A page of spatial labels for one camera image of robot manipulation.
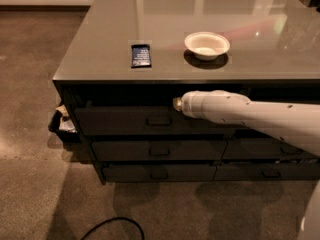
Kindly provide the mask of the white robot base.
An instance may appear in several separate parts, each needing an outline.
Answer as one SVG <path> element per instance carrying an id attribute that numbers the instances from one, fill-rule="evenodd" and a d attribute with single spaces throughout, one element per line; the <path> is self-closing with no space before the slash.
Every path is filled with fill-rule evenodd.
<path id="1" fill-rule="evenodd" d="M 297 240 L 320 240 L 320 180 L 308 202 Z"/>

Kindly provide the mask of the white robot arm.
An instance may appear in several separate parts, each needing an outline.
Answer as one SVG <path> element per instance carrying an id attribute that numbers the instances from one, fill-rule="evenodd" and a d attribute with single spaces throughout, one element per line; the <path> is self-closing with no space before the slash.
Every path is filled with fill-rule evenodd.
<path id="1" fill-rule="evenodd" d="M 217 124 L 234 124 L 269 135 L 320 156 L 320 106 L 252 101 L 223 90 L 190 91 L 173 99 L 185 116 Z"/>

